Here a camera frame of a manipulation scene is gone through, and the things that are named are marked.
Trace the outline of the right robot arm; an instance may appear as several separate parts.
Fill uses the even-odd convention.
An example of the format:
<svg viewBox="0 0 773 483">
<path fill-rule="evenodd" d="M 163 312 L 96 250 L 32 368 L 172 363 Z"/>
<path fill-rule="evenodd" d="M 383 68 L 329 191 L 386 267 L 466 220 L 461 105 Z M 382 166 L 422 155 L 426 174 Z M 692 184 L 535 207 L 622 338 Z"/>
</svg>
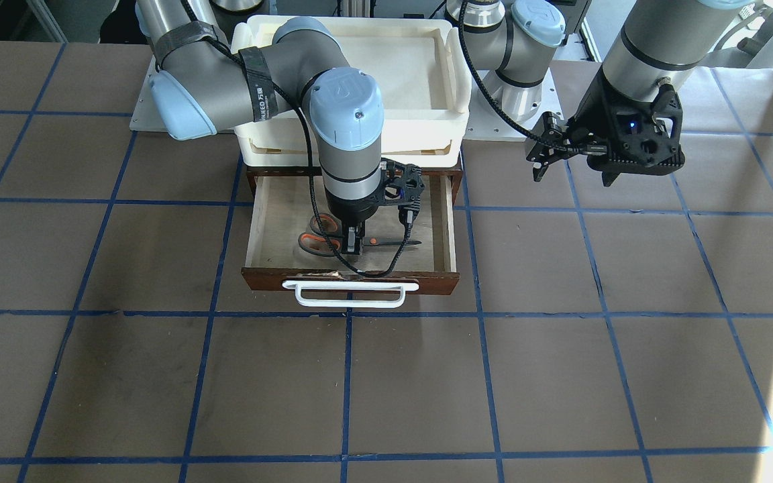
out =
<svg viewBox="0 0 773 483">
<path fill-rule="evenodd" d="M 175 140 L 195 140 L 297 108 L 309 122 L 342 251 L 358 254 L 382 189 L 382 94 L 350 65 L 312 17 L 282 24 L 269 46 L 232 52 L 207 1 L 138 1 L 137 18 L 156 61 L 150 90 Z"/>
</svg>

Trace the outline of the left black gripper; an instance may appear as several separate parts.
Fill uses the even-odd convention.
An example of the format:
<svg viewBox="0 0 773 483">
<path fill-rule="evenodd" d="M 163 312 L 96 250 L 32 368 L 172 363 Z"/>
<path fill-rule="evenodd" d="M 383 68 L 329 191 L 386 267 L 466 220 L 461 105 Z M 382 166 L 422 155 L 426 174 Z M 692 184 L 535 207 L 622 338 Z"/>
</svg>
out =
<svg viewBox="0 0 773 483">
<path fill-rule="evenodd" d="M 543 112 L 537 120 L 531 133 L 539 140 L 525 141 L 525 159 L 533 165 L 533 180 L 543 180 L 550 164 L 562 161 L 577 155 L 584 155 L 585 135 L 578 134 L 578 128 L 582 127 L 577 122 L 576 116 L 563 120 L 553 112 Z M 603 186 L 613 186 L 617 177 L 621 174 L 618 170 L 603 171 Z"/>
</svg>

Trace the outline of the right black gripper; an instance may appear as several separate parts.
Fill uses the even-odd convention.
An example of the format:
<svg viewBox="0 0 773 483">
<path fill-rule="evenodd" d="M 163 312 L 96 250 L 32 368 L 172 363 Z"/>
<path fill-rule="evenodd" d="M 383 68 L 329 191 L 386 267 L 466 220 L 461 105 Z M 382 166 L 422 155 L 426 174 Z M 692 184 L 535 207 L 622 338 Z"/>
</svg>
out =
<svg viewBox="0 0 773 483">
<path fill-rule="evenodd" d="M 365 222 L 374 216 L 377 204 L 366 201 L 332 201 L 332 215 L 344 227 L 344 254 L 359 256 L 365 236 Z"/>
</svg>

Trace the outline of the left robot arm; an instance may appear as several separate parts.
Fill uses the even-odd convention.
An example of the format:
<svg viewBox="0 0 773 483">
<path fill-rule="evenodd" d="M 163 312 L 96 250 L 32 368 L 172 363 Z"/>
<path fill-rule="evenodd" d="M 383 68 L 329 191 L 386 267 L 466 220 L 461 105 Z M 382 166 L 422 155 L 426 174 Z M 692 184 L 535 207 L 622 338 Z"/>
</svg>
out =
<svg viewBox="0 0 773 483">
<path fill-rule="evenodd" d="M 525 158 L 540 181 L 552 163 L 586 156 L 605 186 L 620 174 L 666 176 L 682 168 L 683 106 L 678 90 L 705 58 L 739 1 L 637 1 L 583 95 L 563 120 L 539 112 L 543 81 L 568 37 L 549 1 L 448 1 L 464 61 L 482 100 L 524 135 Z"/>
</svg>

